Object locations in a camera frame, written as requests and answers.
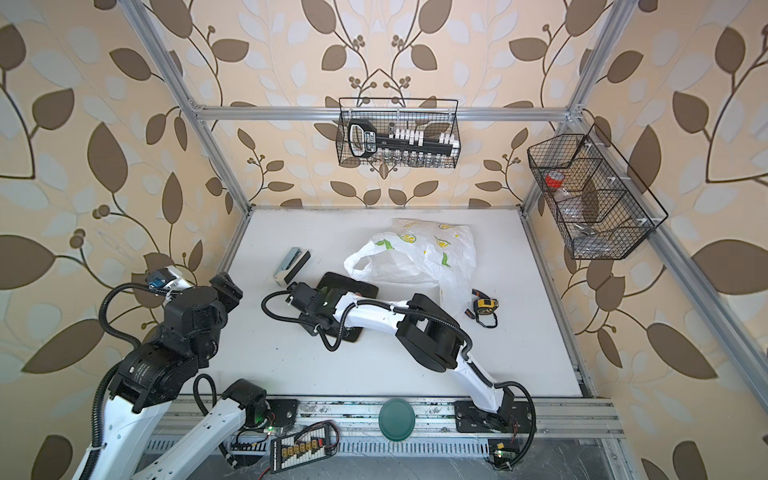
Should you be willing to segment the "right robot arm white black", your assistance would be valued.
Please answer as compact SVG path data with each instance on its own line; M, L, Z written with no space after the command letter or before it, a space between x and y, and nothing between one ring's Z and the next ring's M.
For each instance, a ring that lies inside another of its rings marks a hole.
M459 323L428 296L384 301L379 288L333 275L313 287L294 282L261 301L271 319L297 324L334 352L344 341L355 342L364 330L398 340L422 367L445 373L469 396L454 403L461 433L534 434L537 415L532 396L516 381L497 381L471 356L473 341Z

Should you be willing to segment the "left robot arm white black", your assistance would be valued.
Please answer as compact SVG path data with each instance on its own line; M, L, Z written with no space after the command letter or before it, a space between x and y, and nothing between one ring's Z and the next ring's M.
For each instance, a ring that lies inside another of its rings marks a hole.
M107 318L112 300L126 290L161 298L164 319L146 342L119 331ZM193 285L174 267L152 272L143 282L112 288L98 311L102 330L128 342L131 351L97 386L91 410L91 443L77 479L186 479L213 452L234 469L241 467L227 444L243 428L267 418L265 389L239 379L213 396L202 419L153 463L137 467L152 433L187 382L210 381L204 373L218 353L229 313L243 298L225 272L206 285Z

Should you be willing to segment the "white plastic bag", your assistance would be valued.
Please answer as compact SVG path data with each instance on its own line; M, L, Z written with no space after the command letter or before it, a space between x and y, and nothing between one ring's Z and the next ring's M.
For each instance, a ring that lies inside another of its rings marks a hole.
M470 302L476 266L468 226L414 219L394 219L343 262L348 276L358 281L436 287L438 304L453 316Z

